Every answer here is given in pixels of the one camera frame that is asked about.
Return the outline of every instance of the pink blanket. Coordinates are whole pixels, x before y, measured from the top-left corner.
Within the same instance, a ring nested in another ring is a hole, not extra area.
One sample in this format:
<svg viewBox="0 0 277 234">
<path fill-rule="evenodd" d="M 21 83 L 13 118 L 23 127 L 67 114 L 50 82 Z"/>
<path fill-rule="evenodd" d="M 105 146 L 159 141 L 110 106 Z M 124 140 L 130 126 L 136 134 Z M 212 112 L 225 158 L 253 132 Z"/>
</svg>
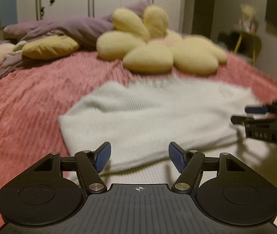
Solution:
<svg viewBox="0 0 277 234">
<path fill-rule="evenodd" d="M 50 152 L 68 156 L 57 117 L 82 96 L 108 80 L 127 85 L 141 77 L 124 69 L 120 61 L 100 61 L 96 56 L 79 51 L 0 80 L 0 188 Z M 190 77 L 175 69 L 172 73 Z M 277 83 L 234 55 L 208 79 L 251 87 L 262 102 L 277 99 Z"/>
</svg>

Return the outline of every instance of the purple blanket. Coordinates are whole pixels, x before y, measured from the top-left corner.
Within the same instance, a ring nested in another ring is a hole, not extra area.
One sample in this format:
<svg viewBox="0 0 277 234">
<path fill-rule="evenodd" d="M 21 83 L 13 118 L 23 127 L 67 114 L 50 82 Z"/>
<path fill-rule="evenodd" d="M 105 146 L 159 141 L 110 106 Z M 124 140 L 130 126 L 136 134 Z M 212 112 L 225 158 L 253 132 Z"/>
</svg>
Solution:
<svg viewBox="0 0 277 234">
<path fill-rule="evenodd" d="M 127 8 L 142 18 L 148 5 L 147 1 L 139 1 L 127 6 Z M 113 29 L 112 14 L 102 18 L 85 17 L 56 21 L 31 21 L 5 27 L 4 40 L 0 41 L 0 44 L 8 42 L 16 44 L 21 40 L 31 42 L 53 34 L 65 34 L 80 43 L 82 47 L 95 51 L 98 37 Z M 13 71 L 41 66 L 42 64 L 47 64 L 47 61 L 33 60 L 21 54 L 13 55 L 0 66 L 0 79 Z"/>
</svg>

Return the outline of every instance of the folded white garment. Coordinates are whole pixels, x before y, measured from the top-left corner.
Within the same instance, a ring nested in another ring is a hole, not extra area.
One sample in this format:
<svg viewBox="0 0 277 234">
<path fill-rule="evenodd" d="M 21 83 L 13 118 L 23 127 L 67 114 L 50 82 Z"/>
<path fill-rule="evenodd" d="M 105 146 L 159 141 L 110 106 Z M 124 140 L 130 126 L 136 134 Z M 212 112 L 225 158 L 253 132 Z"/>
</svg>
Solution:
<svg viewBox="0 0 277 234">
<path fill-rule="evenodd" d="M 222 82 L 169 78 L 128 87 L 108 82 L 59 122 L 71 155 L 110 142 L 109 172 L 118 172 L 168 157 L 171 141 L 184 149 L 232 144 L 240 128 L 231 125 L 231 115 L 256 104 L 250 89 Z"/>
</svg>

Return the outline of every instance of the bed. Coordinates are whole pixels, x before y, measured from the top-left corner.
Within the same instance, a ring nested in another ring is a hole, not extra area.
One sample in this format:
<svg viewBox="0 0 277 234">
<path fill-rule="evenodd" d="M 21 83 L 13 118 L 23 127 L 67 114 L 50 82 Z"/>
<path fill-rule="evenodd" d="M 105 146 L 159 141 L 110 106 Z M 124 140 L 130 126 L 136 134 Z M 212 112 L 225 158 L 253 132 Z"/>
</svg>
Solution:
<svg viewBox="0 0 277 234">
<path fill-rule="evenodd" d="M 175 69 L 171 72 L 180 78 L 193 77 Z M 151 79 L 154 76 L 132 74 L 119 60 L 106 62 L 97 59 L 96 52 L 80 50 L 72 55 L 46 63 L 40 67 L 19 70 L 0 80 L 0 188 L 30 165 L 50 152 L 68 156 L 57 117 L 107 81 L 127 86 L 130 80 Z M 277 99 L 277 82 L 234 54 L 229 54 L 227 66 L 220 66 L 216 75 L 206 80 L 221 80 L 229 84 L 250 87 L 261 102 Z M 277 186 L 277 146 L 245 140 L 233 145 L 236 155 Z M 267 154 L 258 156 L 257 150 Z M 218 156 L 220 149 L 206 152 Z M 252 165 L 252 158 L 262 159 Z M 103 176 L 108 187 L 111 183 L 162 183 L 171 182 L 159 168 L 173 168 L 164 160 L 146 170 L 140 168 L 129 173 Z"/>
</svg>

